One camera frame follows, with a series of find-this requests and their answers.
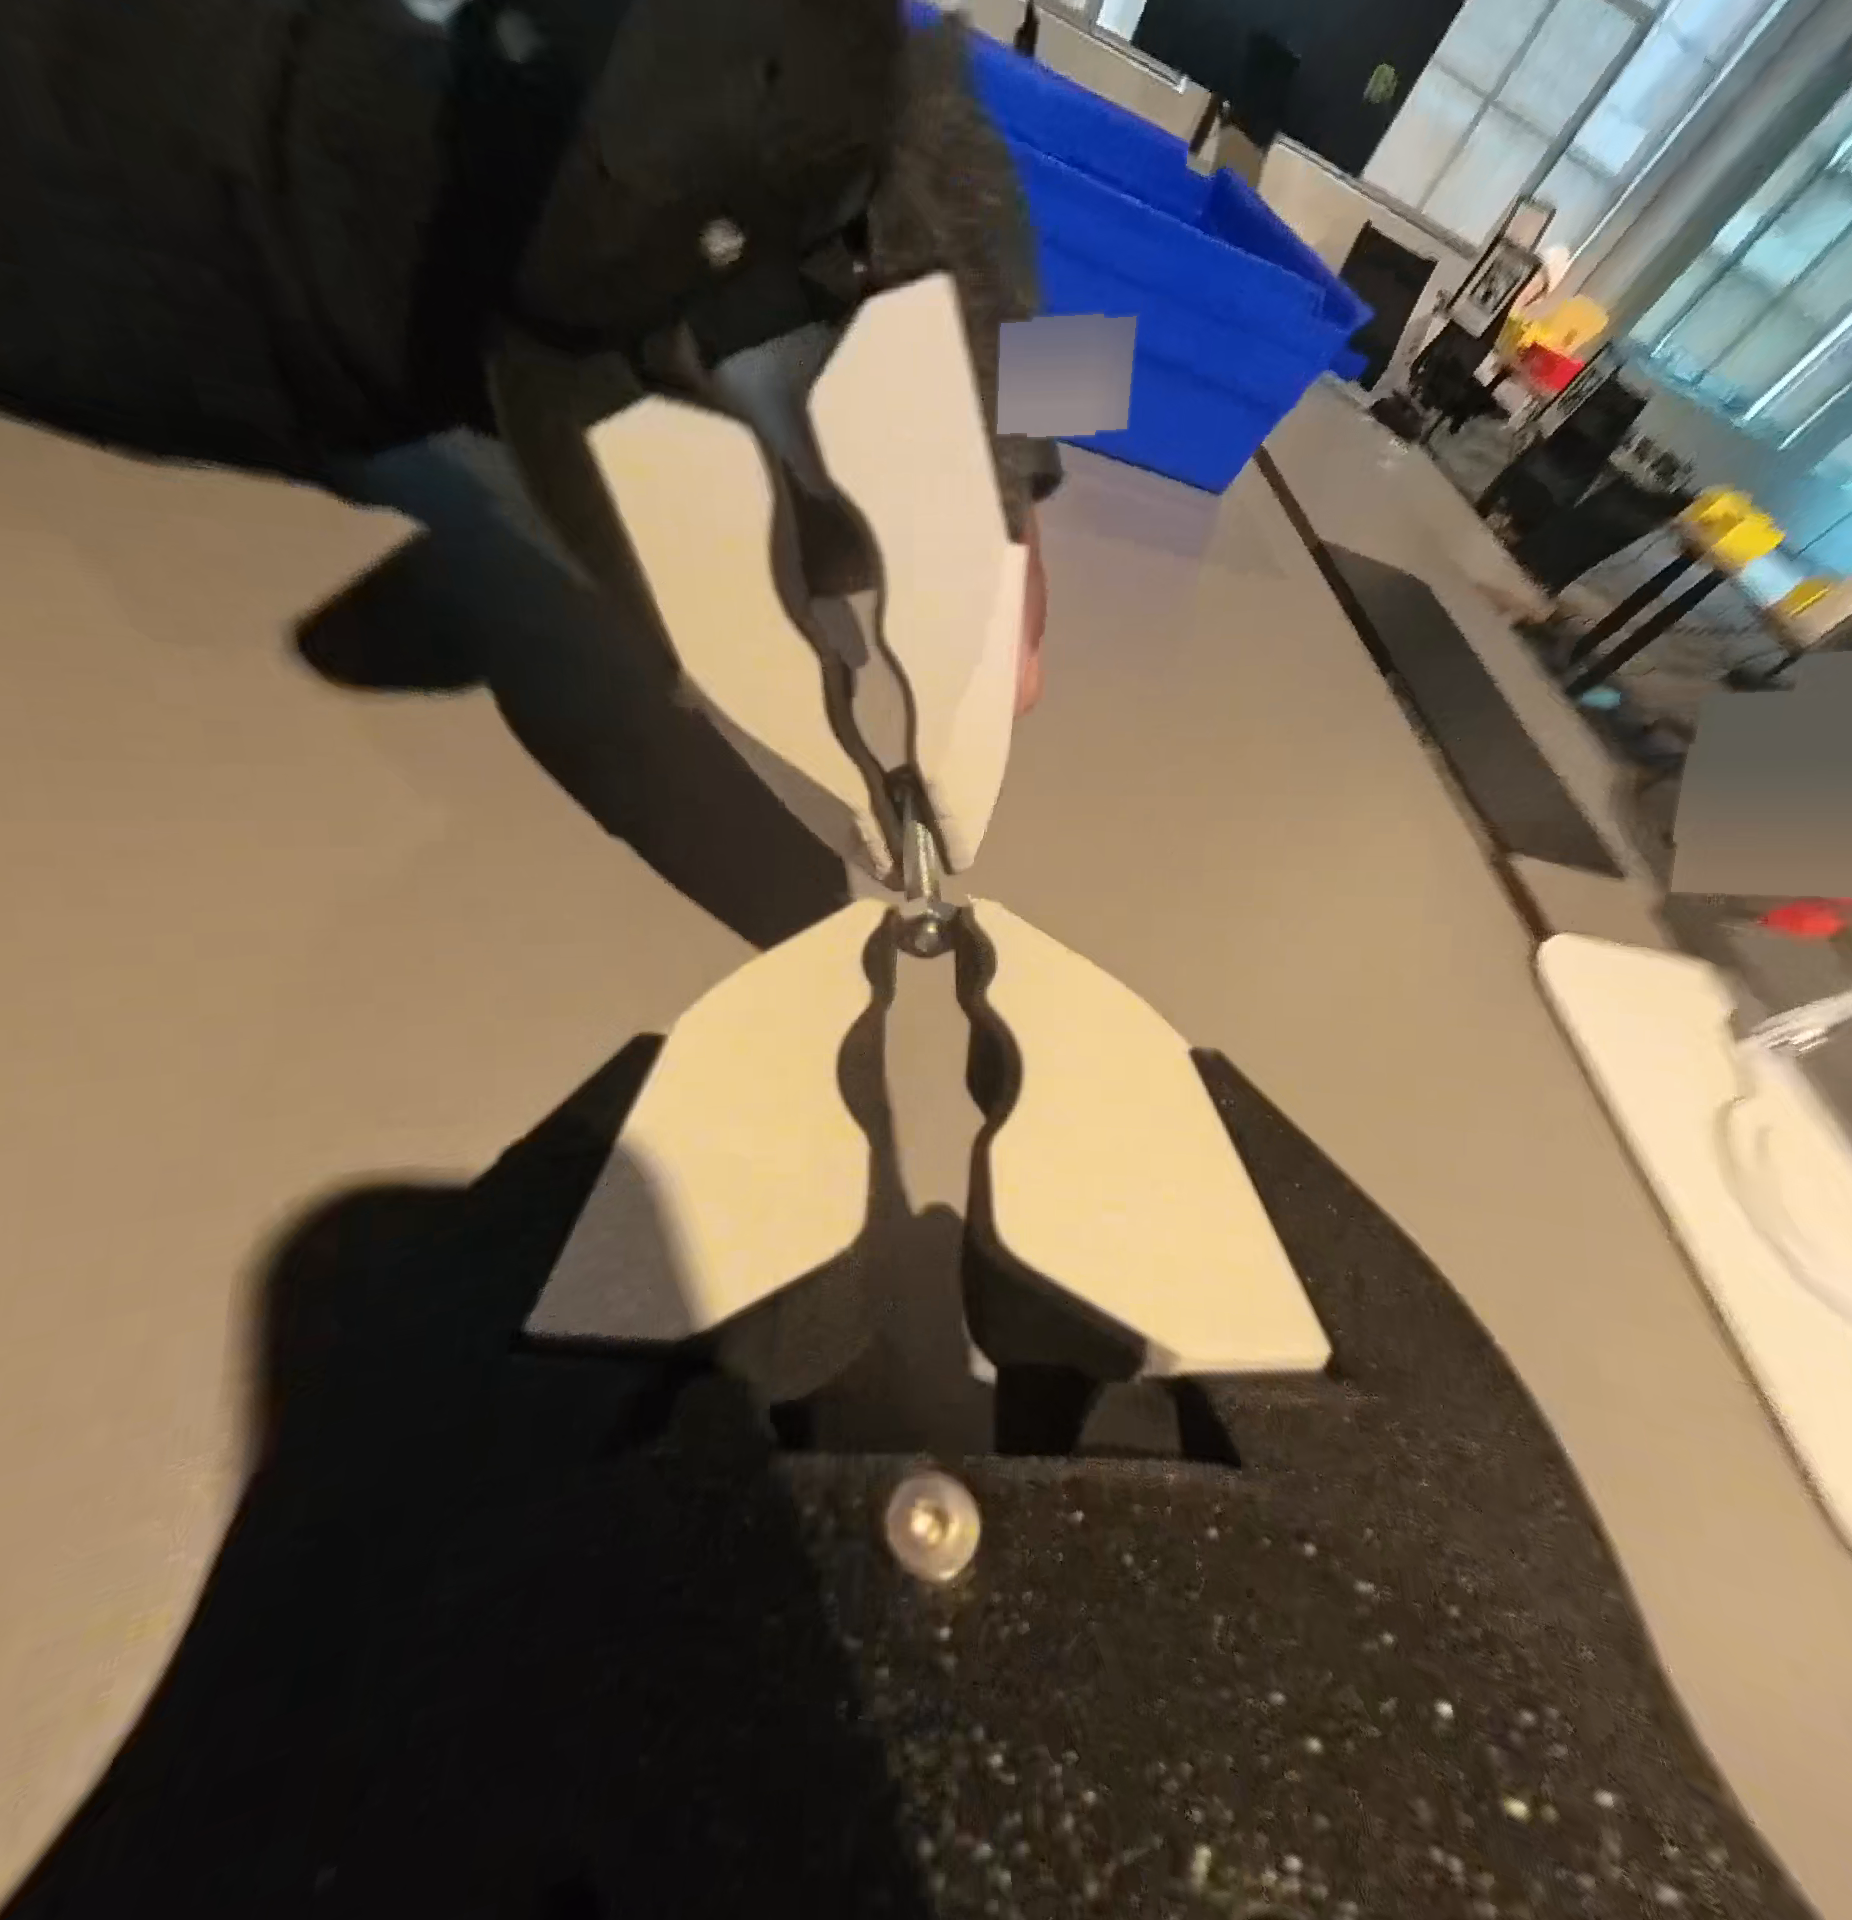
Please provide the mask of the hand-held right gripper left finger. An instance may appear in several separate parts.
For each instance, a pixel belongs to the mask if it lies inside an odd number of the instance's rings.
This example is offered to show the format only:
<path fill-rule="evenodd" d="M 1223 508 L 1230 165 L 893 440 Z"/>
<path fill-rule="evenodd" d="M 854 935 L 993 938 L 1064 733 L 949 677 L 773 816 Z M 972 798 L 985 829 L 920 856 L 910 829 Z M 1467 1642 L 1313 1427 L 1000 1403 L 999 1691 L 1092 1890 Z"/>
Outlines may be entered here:
<path fill-rule="evenodd" d="M 895 912 L 854 901 L 709 989 L 657 1045 L 523 1334 L 715 1362 L 804 1403 L 870 1347 L 897 1210 Z"/>

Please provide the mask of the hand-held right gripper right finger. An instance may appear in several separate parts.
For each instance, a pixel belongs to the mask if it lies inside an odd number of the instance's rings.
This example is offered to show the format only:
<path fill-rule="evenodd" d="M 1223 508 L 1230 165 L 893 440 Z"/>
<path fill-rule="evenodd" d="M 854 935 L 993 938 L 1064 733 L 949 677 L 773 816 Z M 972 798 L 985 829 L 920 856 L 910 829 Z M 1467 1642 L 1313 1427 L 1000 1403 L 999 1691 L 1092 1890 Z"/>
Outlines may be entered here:
<path fill-rule="evenodd" d="M 999 1453 L 1225 1453 L 1219 1390 L 1330 1341 L 1201 1071 L 1141 995 L 996 901 L 953 927 L 961 1301 Z"/>

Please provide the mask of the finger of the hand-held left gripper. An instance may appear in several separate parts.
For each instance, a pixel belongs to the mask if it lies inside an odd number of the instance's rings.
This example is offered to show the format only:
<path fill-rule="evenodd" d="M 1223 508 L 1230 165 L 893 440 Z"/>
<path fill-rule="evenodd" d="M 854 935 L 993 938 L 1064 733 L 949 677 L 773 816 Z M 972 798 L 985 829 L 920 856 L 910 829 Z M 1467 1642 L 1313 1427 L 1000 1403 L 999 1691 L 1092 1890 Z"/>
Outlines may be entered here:
<path fill-rule="evenodd" d="M 809 391 L 809 421 L 870 536 L 879 641 L 910 699 L 905 768 L 949 870 L 965 874 L 1010 763 L 1028 556 L 1007 529 L 953 281 L 868 298 Z"/>
<path fill-rule="evenodd" d="M 696 707 L 769 796 L 873 882 L 895 877 L 868 775 L 827 707 L 822 650 L 773 571 L 769 462 L 743 421 L 642 396 L 583 433 Z"/>

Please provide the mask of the person's left forearm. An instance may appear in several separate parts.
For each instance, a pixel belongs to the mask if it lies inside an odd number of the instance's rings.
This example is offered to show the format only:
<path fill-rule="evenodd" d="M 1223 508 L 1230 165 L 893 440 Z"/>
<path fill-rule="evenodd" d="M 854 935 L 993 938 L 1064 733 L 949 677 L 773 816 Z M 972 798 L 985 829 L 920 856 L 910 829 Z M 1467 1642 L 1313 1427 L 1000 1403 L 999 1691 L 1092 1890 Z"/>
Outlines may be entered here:
<path fill-rule="evenodd" d="M 0 2 L 0 410 L 311 477 L 488 430 L 617 2 Z"/>

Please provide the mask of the blue plastic bin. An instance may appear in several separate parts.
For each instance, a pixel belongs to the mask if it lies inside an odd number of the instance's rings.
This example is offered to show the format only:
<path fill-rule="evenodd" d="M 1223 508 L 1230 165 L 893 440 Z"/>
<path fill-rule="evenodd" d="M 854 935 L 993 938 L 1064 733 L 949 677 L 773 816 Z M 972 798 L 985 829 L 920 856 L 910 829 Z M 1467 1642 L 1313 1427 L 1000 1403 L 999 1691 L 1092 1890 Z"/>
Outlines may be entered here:
<path fill-rule="evenodd" d="M 1147 201 L 1195 218 L 1210 173 L 1190 159 L 1207 92 L 1103 33 L 1074 2 L 910 2 L 971 33 L 980 96 L 1007 139 Z"/>
<path fill-rule="evenodd" d="M 1010 136 L 1042 310 L 1004 332 L 1004 421 L 1225 491 L 1368 309 L 1230 170 L 1118 173 Z"/>

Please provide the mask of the white base board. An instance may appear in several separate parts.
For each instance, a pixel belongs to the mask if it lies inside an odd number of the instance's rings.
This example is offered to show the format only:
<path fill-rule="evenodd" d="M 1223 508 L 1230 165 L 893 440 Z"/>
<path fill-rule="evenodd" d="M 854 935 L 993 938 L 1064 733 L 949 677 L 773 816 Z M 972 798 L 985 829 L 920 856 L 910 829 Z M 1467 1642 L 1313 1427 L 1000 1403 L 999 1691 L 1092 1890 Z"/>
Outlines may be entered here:
<path fill-rule="evenodd" d="M 1721 1157 L 1730 1045 L 1766 1016 L 1752 1018 L 1728 974 L 1697 956 L 1571 932 L 1536 950 L 1536 986 L 1808 1489 L 1852 1548 L 1852 1330 L 1752 1232 Z"/>

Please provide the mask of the black chair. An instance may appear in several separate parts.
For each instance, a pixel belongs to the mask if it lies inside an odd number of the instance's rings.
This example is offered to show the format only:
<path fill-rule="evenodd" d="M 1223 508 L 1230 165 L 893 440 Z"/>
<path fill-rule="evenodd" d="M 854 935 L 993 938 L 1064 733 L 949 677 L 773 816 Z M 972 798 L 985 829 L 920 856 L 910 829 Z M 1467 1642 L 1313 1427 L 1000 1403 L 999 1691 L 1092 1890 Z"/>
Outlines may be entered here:
<path fill-rule="evenodd" d="M 1471 501 L 1541 593 L 1555 598 L 1692 504 L 1691 467 L 1633 433 L 1646 405 L 1618 375 L 1588 385 Z"/>
<path fill-rule="evenodd" d="M 1342 283 L 1368 309 L 1335 361 L 1342 379 L 1375 391 L 1415 320 L 1439 262 L 1367 220 L 1346 249 Z"/>

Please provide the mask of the black desk mat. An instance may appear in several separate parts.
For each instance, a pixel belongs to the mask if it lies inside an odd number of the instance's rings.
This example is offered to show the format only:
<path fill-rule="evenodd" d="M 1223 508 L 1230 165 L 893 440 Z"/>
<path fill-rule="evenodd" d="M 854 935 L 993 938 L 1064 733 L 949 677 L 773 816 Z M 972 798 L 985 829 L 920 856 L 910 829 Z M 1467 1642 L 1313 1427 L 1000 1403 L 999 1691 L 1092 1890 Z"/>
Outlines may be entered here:
<path fill-rule="evenodd" d="M 1415 572 L 1337 541 L 1319 544 L 1319 567 L 1492 848 L 1506 856 L 1620 880 L 1612 848 L 1437 593 Z"/>

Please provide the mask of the black television on stand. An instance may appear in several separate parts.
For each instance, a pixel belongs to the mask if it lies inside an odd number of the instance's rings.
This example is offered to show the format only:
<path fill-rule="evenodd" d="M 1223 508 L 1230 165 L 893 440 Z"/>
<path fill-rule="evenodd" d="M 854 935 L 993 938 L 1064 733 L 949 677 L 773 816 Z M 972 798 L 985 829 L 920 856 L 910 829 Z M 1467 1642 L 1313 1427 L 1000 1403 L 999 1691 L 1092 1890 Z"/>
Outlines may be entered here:
<path fill-rule="evenodd" d="M 1131 45 L 1207 92 L 1201 132 L 1362 173 L 1461 2 L 1143 2 Z"/>

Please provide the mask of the printed marker board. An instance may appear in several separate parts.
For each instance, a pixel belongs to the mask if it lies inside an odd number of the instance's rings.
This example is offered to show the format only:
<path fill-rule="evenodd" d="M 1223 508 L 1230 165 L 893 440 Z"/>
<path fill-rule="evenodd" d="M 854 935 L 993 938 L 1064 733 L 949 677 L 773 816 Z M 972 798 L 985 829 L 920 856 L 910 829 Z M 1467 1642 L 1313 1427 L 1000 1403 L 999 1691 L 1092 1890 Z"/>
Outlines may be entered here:
<path fill-rule="evenodd" d="M 1542 272 L 1542 240 L 1555 204 L 1541 197 L 1519 197 L 1491 240 L 1471 258 L 1446 301 L 1446 320 L 1467 335 L 1498 335 L 1531 281 Z"/>

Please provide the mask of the yellow red storage bin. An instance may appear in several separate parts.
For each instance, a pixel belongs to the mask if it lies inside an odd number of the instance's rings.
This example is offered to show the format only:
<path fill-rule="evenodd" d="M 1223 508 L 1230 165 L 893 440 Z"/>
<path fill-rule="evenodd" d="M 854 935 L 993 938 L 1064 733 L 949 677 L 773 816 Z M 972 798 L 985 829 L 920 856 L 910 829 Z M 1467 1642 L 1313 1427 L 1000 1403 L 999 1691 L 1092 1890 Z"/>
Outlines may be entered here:
<path fill-rule="evenodd" d="M 1508 367 L 1531 396 L 1561 396 L 1597 356 L 1608 314 L 1588 297 L 1553 301 L 1547 310 L 1523 310 L 1502 335 Z"/>

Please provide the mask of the clear acrylic stand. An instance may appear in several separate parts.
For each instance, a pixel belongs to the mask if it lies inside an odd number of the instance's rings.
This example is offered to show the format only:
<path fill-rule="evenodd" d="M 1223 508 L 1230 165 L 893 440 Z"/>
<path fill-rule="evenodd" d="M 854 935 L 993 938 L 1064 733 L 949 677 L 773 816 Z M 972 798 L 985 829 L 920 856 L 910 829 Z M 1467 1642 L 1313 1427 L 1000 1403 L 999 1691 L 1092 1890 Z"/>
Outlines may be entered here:
<path fill-rule="evenodd" d="M 1852 989 L 1746 1024 L 1717 1120 L 1752 1232 L 1852 1330 Z"/>

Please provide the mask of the large window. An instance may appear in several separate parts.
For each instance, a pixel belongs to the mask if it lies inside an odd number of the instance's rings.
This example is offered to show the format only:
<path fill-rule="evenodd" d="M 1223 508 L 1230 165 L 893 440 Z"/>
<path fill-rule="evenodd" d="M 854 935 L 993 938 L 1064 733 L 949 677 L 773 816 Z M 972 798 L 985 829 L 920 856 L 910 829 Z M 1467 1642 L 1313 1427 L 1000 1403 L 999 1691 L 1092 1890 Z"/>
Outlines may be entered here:
<path fill-rule="evenodd" d="M 1667 391 L 1852 482 L 1852 2 L 1466 2 L 1362 177 L 1519 197 Z"/>

